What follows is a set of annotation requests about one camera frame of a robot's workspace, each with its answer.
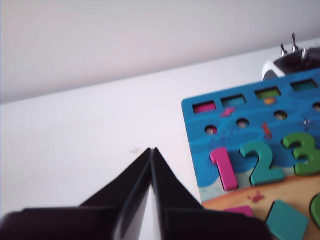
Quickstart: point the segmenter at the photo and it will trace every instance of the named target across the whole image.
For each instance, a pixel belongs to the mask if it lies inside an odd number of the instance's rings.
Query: number 1
[[[210,152],[211,162],[217,165],[223,189],[225,191],[236,190],[238,181],[232,167],[228,151],[225,147],[219,147]]]

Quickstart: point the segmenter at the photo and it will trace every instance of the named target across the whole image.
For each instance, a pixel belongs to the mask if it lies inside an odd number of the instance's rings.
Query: white wall
[[[318,0],[2,0],[1,103],[320,36]]]

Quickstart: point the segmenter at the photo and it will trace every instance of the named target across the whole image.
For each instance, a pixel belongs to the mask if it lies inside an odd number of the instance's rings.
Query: wooden number puzzle
[[[188,98],[182,110],[202,205],[320,239],[320,69]]]

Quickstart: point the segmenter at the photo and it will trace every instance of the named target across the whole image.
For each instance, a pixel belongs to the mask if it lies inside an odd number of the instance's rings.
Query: number 3
[[[287,149],[295,147],[293,151],[295,159],[307,158],[309,161],[307,164],[297,163],[294,166],[296,175],[312,176],[320,173],[320,150],[315,148],[316,141],[311,135],[305,132],[292,133],[284,137],[282,144]]]

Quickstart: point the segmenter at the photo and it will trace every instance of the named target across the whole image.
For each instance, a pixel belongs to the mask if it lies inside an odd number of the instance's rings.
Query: teal square puzzle piece
[[[270,232],[279,240],[302,240],[308,218],[281,200],[274,202],[266,221]]]

